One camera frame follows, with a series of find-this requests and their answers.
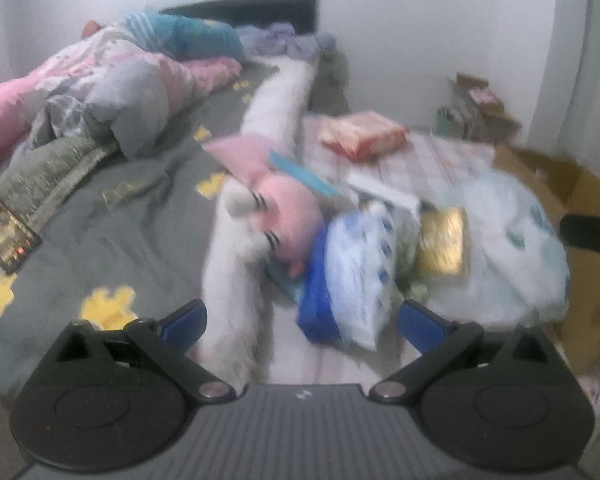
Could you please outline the blue white tissue pack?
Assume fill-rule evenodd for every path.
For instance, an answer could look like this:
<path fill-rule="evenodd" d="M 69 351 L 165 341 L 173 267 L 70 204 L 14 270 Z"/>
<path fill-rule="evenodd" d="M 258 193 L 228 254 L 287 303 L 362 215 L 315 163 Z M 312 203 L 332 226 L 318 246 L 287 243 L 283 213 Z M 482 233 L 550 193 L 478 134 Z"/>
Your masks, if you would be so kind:
<path fill-rule="evenodd" d="M 397 251 L 393 216 L 377 200 L 325 224 L 314 240 L 297 316 L 306 339 L 374 351 L 391 316 Z"/>

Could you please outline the white blue paper box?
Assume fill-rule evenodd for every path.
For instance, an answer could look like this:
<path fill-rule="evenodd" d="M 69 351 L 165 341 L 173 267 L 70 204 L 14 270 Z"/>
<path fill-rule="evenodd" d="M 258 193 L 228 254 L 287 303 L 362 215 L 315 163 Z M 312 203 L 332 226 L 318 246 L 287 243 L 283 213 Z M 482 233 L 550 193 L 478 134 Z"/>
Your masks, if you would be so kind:
<path fill-rule="evenodd" d="M 346 177 L 346 182 L 347 185 L 358 192 L 373 196 L 398 208 L 409 210 L 413 214 L 419 213 L 420 199 L 416 195 L 399 191 L 384 182 L 359 172 L 350 171 Z"/>

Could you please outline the pink pig plush toy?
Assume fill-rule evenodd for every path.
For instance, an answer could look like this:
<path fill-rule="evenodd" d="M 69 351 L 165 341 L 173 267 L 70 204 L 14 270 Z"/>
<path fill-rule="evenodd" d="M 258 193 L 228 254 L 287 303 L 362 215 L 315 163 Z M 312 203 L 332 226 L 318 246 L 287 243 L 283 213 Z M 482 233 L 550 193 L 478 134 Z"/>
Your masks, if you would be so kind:
<path fill-rule="evenodd" d="M 242 260 L 274 258 L 286 264 L 291 278 L 301 276 L 324 216 L 310 188 L 274 167 L 271 157 L 286 156 L 286 148 L 255 133 L 224 136 L 202 147 L 232 177 L 222 204 L 230 218 L 248 223 L 249 231 L 238 243 Z"/>

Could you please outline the white rolled blanket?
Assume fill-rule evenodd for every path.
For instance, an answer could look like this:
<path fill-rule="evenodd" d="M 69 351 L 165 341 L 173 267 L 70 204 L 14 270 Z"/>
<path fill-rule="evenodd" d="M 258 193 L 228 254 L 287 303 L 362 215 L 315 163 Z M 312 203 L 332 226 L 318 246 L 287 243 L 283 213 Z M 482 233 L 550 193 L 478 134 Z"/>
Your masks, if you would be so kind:
<path fill-rule="evenodd" d="M 291 278 L 301 276 L 323 224 L 313 192 L 270 163 L 272 153 L 294 154 L 315 68 L 286 56 L 258 63 L 276 72 L 254 92 L 238 133 L 205 146 L 230 174 L 202 274 L 209 325 L 197 356 L 236 390 L 258 367 L 265 263 L 277 260 Z"/>

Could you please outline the white plastic bag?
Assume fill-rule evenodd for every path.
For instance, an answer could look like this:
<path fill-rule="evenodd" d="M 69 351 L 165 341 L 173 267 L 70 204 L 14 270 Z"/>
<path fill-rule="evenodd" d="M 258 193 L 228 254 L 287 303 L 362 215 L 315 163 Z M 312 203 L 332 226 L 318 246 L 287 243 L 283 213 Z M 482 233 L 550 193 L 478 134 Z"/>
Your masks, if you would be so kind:
<path fill-rule="evenodd" d="M 404 298 L 448 321 L 477 322 L 492 330 L 552 324 L 569 308 L 566 250 L 538 199 L 498 170 L 446 186 L 429 196 L 434 212 L 465 213 L 465 272 L 412 274 Z"/>

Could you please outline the brown cardboard box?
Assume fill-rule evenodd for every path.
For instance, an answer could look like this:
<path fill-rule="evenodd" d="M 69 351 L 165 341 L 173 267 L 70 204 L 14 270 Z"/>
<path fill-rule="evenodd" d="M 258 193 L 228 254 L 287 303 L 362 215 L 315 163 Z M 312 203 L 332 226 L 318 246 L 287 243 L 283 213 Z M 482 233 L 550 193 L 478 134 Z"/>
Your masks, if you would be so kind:
<path fill-rule="evenodd" d="M 600 366 L 600 178 L 572 160 L 505 144 L 493 165 L 530 188 L 566 246 L 569 310 L 558 339 L 572 369 L 588 373 Z"/>

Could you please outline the grey bed sheet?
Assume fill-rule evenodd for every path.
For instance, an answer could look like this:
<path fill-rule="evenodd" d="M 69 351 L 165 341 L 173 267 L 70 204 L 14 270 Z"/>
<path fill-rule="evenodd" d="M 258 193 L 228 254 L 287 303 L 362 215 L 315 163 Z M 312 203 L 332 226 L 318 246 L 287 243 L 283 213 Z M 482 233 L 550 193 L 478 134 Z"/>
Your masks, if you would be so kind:
<path fill-rule="evenodd" d="M 206 296 L 211 253 L 233 241 L 211 192 L 221 164 L 194 137 L 236 132 L 250 119 L 279 127 L 294 76 L 249 62 L 178 114 L 145 60 L 115 67 L 88 96 L 82 136 L 27 154 L 0 177 L 0 199 L 41 237 L 12 273 L 0 267 L 0 394 L 24 386 L 60 332 L 84 318 L 116 330 Z"/>

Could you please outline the small corner cardboard box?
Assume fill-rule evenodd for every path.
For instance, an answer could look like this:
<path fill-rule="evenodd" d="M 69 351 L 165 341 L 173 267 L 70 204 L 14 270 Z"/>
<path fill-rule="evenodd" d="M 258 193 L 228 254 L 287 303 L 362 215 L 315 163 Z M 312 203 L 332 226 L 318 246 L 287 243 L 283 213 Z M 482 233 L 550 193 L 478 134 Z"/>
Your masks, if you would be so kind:
<path fill-rule="evenodd" d="M 487 79 L 457 73 L 446 78 L 450 102 L 434 116 L 434 134 L 472 142 L 506 143 L 521 129 L 520 121 L 506 112 L 504 102 Z"/>

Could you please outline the plaid floral mat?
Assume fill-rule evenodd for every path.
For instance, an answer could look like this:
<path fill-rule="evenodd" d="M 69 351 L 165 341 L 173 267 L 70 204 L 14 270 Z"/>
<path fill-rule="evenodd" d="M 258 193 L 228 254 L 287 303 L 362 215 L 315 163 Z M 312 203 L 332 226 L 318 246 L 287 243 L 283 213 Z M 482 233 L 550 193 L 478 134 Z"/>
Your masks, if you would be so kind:
<path fill-rule="evenodd" d="M 390 188 L 430 198 L 457 182 L 489 168 L 494 148 L 457 140 L 445 140 L 426 130 L 414 130 L 402 150 L 376 162 L 352 165 L 318 140 L 320 115 L 303 119 L 300 136 L 302 162 L 314 174 L 340 183 L 351 174 L 371 178 Z M 272 384 L 360 384 L 374 382 L 414 361 L 419 352 L 404 341 L 390 322 L 380 337 L 378 350 L 360 347 L 317 346 L 306 340 L 296 324 L 297 305 L 285 289 L 266 276 L 261 282 L 265 305 L 260 338 L 260 365 L 253 375 Z"/>

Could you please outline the smartphone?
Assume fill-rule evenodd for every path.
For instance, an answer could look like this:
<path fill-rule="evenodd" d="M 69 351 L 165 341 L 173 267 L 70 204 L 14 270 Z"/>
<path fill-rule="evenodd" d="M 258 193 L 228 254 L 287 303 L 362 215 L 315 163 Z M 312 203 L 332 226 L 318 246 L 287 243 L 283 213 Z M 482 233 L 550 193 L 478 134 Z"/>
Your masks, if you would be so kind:
<path fill-rule="evenodd" d="M 0 199 L 0 268 L 14 274 L 41 244 L 42 238 Z"/>

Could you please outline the red wet wipes pack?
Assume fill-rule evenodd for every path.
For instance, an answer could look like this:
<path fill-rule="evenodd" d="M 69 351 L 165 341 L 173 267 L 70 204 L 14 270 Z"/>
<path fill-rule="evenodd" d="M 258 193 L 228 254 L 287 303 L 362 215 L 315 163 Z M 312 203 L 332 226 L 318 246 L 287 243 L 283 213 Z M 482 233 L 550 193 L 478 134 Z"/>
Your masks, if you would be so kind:
<path fill-rule="evenodd" d="M 409 128 L 381 114 L 366 112 L 327 117 L 318 140 L 350 162 L 368 162 L 399 151 L 406 144 Z"/>

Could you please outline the pink grey quilt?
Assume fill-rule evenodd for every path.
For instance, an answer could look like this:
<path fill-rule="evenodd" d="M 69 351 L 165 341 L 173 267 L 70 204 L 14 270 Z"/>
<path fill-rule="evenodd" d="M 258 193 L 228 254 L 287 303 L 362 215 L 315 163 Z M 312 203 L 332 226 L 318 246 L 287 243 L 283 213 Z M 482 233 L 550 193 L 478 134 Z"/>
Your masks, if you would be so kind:
<path fill-rule="evenodd" d="M 70 96 L 83 103 L 126 62 L 141 62 L 158 70 L 170 114 L 205 98 L 242 72 L 242 64 L 231 56 L 177 61 L 143 48 L 124 25 L 106 26 L 60 50 L 27 76 L 0 83 L 0 161 L 12 156 L 52 96 Z"/>

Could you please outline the blue pillow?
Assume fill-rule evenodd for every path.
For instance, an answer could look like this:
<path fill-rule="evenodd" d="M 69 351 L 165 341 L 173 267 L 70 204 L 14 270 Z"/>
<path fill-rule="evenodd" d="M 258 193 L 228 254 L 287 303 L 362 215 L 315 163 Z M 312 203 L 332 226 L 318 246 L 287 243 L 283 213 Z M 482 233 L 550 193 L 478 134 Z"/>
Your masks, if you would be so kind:
<path fill-rule="evenodd" d="M 137 12 L 127 16 L 124 24 L 143 50 L 178 62 L 231 58 L 241 63 L 245 59 L 238 33 L 224 22 Z"/>

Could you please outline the purple clothes pile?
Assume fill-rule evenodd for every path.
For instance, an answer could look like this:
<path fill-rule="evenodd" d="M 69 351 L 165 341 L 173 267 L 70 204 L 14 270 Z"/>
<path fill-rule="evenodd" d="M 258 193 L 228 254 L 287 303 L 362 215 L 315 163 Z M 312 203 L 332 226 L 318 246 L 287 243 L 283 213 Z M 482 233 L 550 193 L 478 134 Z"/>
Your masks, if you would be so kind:
<path fill-rule="evenodd" d="M 329 32 L 298 34 L 288 22 L 277 22 L 265 28 L 245 25 L 236 28 L 245 56 L 279 56 L 300 61 L 312 61 L 321 54 L 336 51 L 337 40 Z"/>

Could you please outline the black headboard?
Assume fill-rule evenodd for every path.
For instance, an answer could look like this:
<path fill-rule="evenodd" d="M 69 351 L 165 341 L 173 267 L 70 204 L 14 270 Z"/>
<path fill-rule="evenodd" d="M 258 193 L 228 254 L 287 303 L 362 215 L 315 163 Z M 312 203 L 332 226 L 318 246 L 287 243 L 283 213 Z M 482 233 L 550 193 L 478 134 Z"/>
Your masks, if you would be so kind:
<path fill-rule="evenodd" d="M 298 34 L 313 34 L 318 29 L 320 0 L 209 0 L 162 9 L 160 13 L 206 18 L 233 27 L 265 28 L 289 23 Z"/>

